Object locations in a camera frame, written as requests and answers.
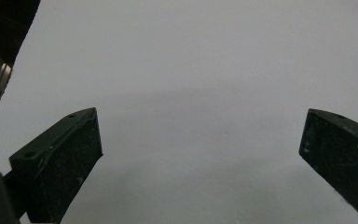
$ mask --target black mechanical part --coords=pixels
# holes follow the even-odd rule
[[[358,123],[310,109],[299,154],[358,212]]]
[[[33,223],[60,223],[98,159],[102,145],[95,108],[58,121],[10,158],[0,175],[0,218],[27,212]]]

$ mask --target white table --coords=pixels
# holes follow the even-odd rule
[[[42,1],[0,171],[92,106],[104,156],[63,223],[358,223],[297,154],[308,108],[358,121],[358,1]]]

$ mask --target white surface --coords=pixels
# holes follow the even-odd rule
[[[0,171],[92,106],[104,157],[63,223],[358,223],[297,154],[308,108],[358,121],[358,0],[42,1]]]

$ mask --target screw hole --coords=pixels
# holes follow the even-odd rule
[[[25,153],[25,158],[31,158],[35,155],[36,153],[34,153],[34,151],[30,151],[30,152],[27,152]]]

